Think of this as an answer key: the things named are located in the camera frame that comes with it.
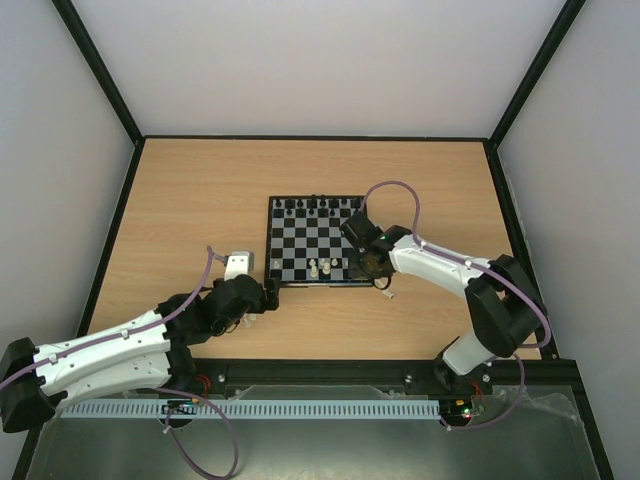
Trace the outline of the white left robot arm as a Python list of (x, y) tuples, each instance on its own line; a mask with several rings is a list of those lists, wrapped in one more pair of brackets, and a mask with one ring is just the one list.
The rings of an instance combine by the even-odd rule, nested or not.
[(241, 274), (173, 295), (98, 333), (40, 346), (28, 337), (11, 342), (1, 358), (3, 431), (30, 430), (80, 401), (188, 384), (196, 373), (190, 346), (225, 334), (247, 315), (276, 310), (279, 290), (278, 280)]

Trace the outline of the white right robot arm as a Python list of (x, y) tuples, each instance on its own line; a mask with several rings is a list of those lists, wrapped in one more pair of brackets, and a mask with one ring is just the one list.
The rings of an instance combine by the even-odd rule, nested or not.
[(387, 279), (405, 274), (426, 280), (464, 299), (471, 330), (437, 356), (436, 379), (445, 390), (460, 390), (471, 372), (496, 358), (509, 358), (538, 327), (550, 339), (541, 298), (517, 260), (464, 256), (394, 225), (383, 231), (359, 211), (340, 227), (351, 244), (353, 278)]

